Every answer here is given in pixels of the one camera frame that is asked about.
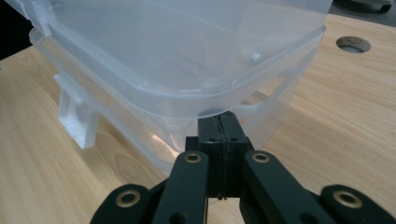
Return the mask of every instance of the dark floor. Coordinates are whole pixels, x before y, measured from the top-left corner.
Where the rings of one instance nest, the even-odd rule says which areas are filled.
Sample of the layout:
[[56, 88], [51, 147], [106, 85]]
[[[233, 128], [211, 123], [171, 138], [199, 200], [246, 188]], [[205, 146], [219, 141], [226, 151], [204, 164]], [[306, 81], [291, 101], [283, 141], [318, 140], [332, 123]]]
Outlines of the dark floor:
[[[332, 2], [329, 13], [371, 21], [396, 27], [396, 6], [388, 13], [379, 13], [380, 5], [367, 5], [350, 0], [336, 0]], [[32, 24], [21, 14], [0, 0], [0, 60], [31, 46], [29, 32]]]

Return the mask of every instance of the transparent plastic box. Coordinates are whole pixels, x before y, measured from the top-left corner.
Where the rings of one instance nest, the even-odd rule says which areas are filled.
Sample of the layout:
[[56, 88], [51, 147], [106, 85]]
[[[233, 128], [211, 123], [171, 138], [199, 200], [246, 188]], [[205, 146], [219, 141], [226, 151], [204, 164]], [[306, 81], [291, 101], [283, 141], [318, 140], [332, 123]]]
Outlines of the transparent plastic box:
[[231, 110], [256, 146], [269, 138], [332, 3], [7, 1], [60, 71], [60, 120], [78, 144], [93, 145], [102, 114], [165, 172], [198, 118]]

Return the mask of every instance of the light wood tabletop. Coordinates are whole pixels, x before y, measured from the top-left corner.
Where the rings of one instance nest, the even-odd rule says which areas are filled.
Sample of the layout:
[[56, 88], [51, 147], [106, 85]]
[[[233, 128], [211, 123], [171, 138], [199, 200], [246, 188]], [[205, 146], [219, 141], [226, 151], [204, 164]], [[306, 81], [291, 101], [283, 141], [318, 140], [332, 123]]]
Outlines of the light wood tabletop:
[[[396, 217], [396, 28], [329, 15], [318, 55], [264, 150], [307, 189], [342, 184]], [[360, 54], [335, 45], [366, 39]], [[56, 69], [35, 48], [0, 62], [0, 223], [89, 223], [107, 194], [165, 178], [105, 119], [81, 150], [57, 118]], [[243, 223], [238, 201], [209, 223]]]

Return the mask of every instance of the wooden table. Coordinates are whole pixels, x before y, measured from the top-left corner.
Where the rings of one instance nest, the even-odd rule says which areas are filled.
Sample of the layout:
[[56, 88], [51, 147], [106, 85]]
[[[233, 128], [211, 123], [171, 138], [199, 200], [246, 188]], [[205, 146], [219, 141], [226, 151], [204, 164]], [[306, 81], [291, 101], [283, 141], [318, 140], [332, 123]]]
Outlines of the wooden table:
[[[307, 188], [343, 184], [396, 216], [396, 29], [329, 15], [318, 56], [264, 149]], [[372, 49], [335, 46], [355, 35]], [[162, 176], [102, 119], [80, 150], [57, 119], [55, 68], [34, 48], [0, 63], [0, 223], [88, 223], [114, 188]], [[237, 200], [209, 206], [209, 223], [243, 223]]]

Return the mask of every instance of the chair wheel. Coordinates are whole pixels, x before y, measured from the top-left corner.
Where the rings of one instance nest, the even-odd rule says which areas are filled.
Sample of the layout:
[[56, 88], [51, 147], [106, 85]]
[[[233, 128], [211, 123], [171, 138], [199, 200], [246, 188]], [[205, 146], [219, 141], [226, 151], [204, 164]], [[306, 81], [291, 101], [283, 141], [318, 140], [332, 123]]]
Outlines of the chair wheel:
[[381, 7], [381, 9], [379, 9], [379, 12], [380, 13], [387, 13], [387, 12], [389, 12], [391, 6], [392, 5], [384, 5], [384, 6]]

